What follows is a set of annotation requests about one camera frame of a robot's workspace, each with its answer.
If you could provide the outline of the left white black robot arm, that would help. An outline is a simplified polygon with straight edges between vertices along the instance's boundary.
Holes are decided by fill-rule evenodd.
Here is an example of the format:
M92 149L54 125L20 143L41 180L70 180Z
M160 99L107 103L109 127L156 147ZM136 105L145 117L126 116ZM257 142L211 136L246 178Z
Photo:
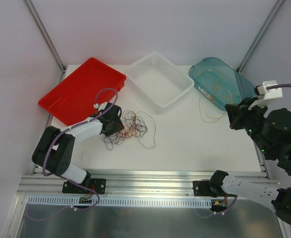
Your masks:
M96 107L97 114L77 124L62 129L47 127L32 155L32 162L44 169L43 174L71 181L80 193L90 189L91 175L72 163L75 143L101 134L107 137L123 129L121 107L109 102L96 104Z

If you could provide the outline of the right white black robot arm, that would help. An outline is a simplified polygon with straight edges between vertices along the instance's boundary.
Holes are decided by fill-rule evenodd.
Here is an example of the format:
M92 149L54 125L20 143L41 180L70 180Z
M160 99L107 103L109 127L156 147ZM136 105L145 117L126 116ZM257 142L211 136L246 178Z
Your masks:
M291 177L291 112L286 108L273 110L267 116L267 107L253 106L254 98L245 98L239 104L226 104L230 129L244 129L266 160L277 161L278 167ZM217 170L209 180L212 196L233 194L259 203L291 225L291 187L271 188L254 184Z

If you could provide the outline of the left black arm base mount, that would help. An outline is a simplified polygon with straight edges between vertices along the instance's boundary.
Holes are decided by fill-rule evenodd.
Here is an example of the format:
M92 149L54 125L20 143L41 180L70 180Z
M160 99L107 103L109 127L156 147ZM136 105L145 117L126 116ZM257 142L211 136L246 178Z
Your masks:
M91 190L94 190L98 194L105 194L106 190L106 179L104 178L90 178L86 179L81 186L87 187ZM64 182L62 193L64 194L88 194L89 191L83 188L80 188L70 182Z

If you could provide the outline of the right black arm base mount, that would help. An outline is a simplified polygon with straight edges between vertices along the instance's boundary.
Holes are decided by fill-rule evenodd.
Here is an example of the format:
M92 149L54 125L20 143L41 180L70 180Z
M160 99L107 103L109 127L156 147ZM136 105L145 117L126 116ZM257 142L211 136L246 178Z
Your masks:
M218 197L226 195L224 192L216 193L212 191L207 180L195 180L192 182L192 187L194 196Z

